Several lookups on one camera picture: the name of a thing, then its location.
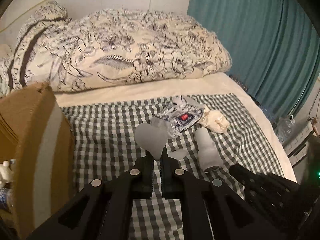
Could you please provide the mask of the cream bed sheet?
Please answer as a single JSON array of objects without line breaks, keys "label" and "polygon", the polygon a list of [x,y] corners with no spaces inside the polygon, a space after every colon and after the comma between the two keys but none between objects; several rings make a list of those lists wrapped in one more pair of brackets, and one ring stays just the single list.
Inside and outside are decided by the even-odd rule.
[{"label": "cream bed sheet", "polygon": [[218,72],[200,79],[168,79],[81,92],[55,92],[54,94],[60,107],[69,107],[94,103],[154,99],[176,95],[215,95],[229,93],[235,94],[251,116],[255,118],[275,151],[285,178],[296,182],[296,176],[289,158],[275,135],[271,123],[253,99],[225,73]]}]

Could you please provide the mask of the floral black white duvet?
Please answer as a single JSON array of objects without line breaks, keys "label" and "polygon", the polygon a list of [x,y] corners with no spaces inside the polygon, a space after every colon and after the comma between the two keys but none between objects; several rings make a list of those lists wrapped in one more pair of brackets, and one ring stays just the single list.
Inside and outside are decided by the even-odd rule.
[{"label": "floral black white duvet", "polygon": [[73,20],[52,1],[25,21],[12,52],[1,58],[1,94],[38,82],[78,92],[198,79],[231,66],[216,33],[191,16],[104,9]]}]

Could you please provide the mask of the teal curtain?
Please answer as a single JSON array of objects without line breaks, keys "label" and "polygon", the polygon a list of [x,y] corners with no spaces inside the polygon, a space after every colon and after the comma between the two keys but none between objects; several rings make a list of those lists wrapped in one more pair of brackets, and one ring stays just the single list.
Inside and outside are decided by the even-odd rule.
[{"label": "teal curtain", "polygon": [[319,35],[296,0],[190,0],[188,15],[217,34],[229,74],[271,118],[298,114],[319,75]]}]

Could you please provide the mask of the green white checkered cloth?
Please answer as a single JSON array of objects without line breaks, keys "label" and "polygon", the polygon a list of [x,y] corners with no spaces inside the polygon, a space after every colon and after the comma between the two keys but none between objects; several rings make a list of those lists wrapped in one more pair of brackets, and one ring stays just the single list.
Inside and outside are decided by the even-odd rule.
[{"label": "green white checkered cloth", "polygon": [[[180,160],[183,169],[206,181],[220,177],[240,196],[244,194],[244,187],[229,174],[231,165],[240,164],[254,173],[283,175],[271,144],[236,95],[195,95],[194,99],[219,110],[229,121],[230,128],[227,134],[210,135],[224,161],[222,168],[211,173],[202,172],[197,161],[194,133],[198,124],[169,139],[168,152],[187,151]],[[140,123],[149,122],[169,101],[169,97],[163,97],[63,108],[75,135],[74,191],[81,191],[93,179],[115,179],[133,167],[136,159],[145,155],[135,142],[135,129]],[[134,202],[129,238],[182,239],[180,202],[163,199],[159,163],[154,163],[153,168],[152,197]]]}]

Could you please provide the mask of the cream crumpled cloth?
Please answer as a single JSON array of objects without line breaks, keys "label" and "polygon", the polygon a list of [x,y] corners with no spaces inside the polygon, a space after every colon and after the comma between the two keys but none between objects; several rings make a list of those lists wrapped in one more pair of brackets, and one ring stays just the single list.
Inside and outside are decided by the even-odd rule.
[{"label": "cream crumpled cloth", "polygon": [[230,126],[229,121],[219,110],[204,111],[202,118],[199,120],[199,124],[212,132],[226,134]]}]

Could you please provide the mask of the brown cardboard box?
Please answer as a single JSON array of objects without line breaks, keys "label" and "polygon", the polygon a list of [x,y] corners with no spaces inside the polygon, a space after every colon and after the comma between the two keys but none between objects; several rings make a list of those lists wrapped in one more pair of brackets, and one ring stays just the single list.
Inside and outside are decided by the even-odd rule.
[{"label": "brown cardboard box", "polygon": [[47,83],[1,98],[1,161],[14,159],[9,216],[20,239],[73,196],[74,134]]}]

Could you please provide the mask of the white foam sleeve tube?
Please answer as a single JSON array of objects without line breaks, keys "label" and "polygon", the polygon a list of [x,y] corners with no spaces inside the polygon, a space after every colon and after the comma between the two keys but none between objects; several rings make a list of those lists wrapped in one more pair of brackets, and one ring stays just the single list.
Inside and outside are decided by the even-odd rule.
[{"label": "white foam sleeve tube", "polygon": [[223,166],[223,160],[210,137],[208,129],[205,127],[198,128],[195,131],[195,138],[198,146],[197,155],[201,170],[204,173],[209,173],[221,168]]}]

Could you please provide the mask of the clear bottle blue label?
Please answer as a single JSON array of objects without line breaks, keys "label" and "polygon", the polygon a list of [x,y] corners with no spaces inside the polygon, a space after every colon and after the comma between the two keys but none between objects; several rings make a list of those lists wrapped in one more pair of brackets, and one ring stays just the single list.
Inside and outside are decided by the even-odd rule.
[{"label": "clear bottle blue label", "polygon": [[0,191],[0,206],[1,209],[12,213],[13,211],[13,196],[12,189],[2,188]]}]

